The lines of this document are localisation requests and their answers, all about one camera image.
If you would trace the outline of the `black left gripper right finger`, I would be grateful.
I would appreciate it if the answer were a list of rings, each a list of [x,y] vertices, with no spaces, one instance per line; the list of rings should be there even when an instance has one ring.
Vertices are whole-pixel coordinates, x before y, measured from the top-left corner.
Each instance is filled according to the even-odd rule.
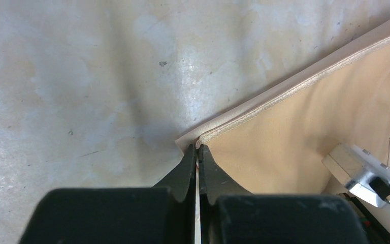
[[[340,196],[252,194],[199,148],[201,243],[367,243]]]

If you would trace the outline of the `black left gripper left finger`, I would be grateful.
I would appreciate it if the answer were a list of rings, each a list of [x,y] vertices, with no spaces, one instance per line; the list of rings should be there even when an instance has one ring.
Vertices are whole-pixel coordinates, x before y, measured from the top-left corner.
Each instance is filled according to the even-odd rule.
[[[38,203],[21,243],[194,243],[197,150],[149,188],[60,188]]]

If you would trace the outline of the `orange cloth napkin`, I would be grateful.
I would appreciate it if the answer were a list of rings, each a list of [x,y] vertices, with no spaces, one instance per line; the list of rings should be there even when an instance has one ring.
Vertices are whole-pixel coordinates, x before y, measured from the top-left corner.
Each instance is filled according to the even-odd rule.
[[[322,192],[339,143],[390,167],[390,20],[176,140],[191,143],[252,193]]]

